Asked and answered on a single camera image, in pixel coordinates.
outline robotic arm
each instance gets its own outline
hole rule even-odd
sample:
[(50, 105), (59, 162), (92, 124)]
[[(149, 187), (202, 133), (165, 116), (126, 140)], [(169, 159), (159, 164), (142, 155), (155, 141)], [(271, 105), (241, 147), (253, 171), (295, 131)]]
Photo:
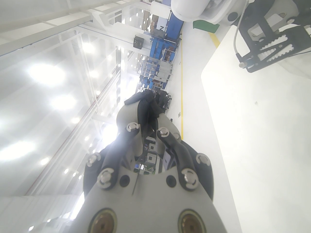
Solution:
[[(133, 95), (117, 116), (119, 135), (85, 167), (86, 196), (69, 232), (226, 233), (213, 206), (211, 161), (181, 140), (151, 91)], [(153, 135), (162, 172), (133, 171)]]
[(255, 72), (311, 47), (311, 0), (171, 0), (174, 15), (183, 21), (205, 20), (235, 25), (250, 52), (239, 66)]

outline white floor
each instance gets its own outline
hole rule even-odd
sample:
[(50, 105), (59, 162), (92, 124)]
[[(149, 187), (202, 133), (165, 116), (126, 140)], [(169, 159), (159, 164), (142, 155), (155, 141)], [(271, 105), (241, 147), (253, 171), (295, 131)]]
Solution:
[(310, 232), (311, 53), (250, 74), (238, 67), (233, 35), (216, 50), (208, 33), (184, 25), (168, 116), (210, 157), (228, 233)]
[(311, 80), (278, 63), (240, 69), (234, 31), (201, 79), (242, 230), (310, 232)]
[[(224, 36), (226, 31), (227, 29), (219, 29), (218, 37)], [(192, 23), (185, 23), (182, 31), (182, 45), (174, 61), (172, 81), (167, 87), (167, 91), (172, 95), (167, 115), (173, 118), (173, 123), (183, 133), (183, 140), (197, 152), (205, 153), (211, 159), (215, 182), (214, 205), (228, 232), (240, 233), (241, 227), (225, 165), (200, 80), (201, 72), (215, 50), (216, 47), (207, 32), (193, 29)], [(182, 82), (183, 115), (178, 117), (181, 112)]]

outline ceiling light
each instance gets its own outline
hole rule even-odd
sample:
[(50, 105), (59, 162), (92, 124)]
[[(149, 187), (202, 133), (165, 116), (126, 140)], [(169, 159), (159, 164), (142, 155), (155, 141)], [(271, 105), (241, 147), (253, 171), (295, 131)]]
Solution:
[(93, 53), (95, 48), (92, 44), (90, 44), (89, 42), (85, 42), (82, 44), (82, 49), (84, 50), (84, 52), (86, 53)]
[(76, 100), (71, 95), (61, 95), (52, 101), (52, 106), (59, 110), (73, 108)]
[(99, 76), (98, 72), (93, 70), (90, 72), (90, 76), (93, 77), (93, 78), (97, 78)]
[(58, 67), (48, 64), (36, 64), (29, 70), (31, 77), (40, 83), (54, 86), (64, 81), (65, 73)]
[(0, 161), (13, 160), (20, 158), (35, 149), (30, 142), (19, 141), (0, 151)]
[(41, 161), (40, 161), (40, 164), (41, 165), (46, 165), (48, 162), (49, 162), (49, 158), (44, 158), (44, 159), (42, 159)]
[(71, 119), (71, 123), (73, 124), (77, 124), (78, 122), (80, 122), (80, 118), (78, 117), (74, 117), (73, 119)]

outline bolt head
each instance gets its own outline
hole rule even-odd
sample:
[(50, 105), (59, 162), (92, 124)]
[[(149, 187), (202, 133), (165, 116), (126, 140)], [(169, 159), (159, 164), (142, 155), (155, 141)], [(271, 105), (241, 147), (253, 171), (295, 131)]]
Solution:
[(132, 122), (132, 123), (129, 123), (128, 126), (127, 126), (127, 130), (129, 132), (135, 130), (135, 129), (138, 129), (138, 124), (135, 123), (135, 122)]
[(111, 173), (110, 172), (103, 172), (100, 176), (100, 182), (105, 184), (111, 180)]
[(169, 130), (166, 129), (165, 127), (160, 128), (160, 134), (161, 134), (162, 137), (168, 136), (169, 133), (170, 133)]
[(90, 155), (86, 162), (86, 165), (88, 167), (91, 167), (96, 162), (96, 160), (100, 160), (100, 154), (98, 153)]
[(192, 173), (186, 173), (184, 178), (185, 178), (185, 181), (189, 184), (195, 183), (195, 176)]

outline ceiling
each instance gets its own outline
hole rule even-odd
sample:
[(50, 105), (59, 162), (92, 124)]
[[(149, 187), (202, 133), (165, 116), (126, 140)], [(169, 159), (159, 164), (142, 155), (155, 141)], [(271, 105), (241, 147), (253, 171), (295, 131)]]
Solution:
[[(0, 24), (109, 0), (2, 1)], [(125, 19), (125, 24), (139, 28), (144, 13), (130, 6), (114, 22)], [(0, 176), (6, 186), (0, 190), (2, 197), (81, 195), (86, 158), (116, 135), (109, 123), (82, 120), (90, 108), (105, 118), (116, 117), (121, 105), (120, 54), (127, 52), (134, 64), (138, 54), (69, 29), (0, 57), (0, 170), (6, 172)], [(137, 84), (135, 70), (129, 68), (124, 79), (123, 92), (131, 95)], [(21, 219), (20, 227), (37, 219)]]

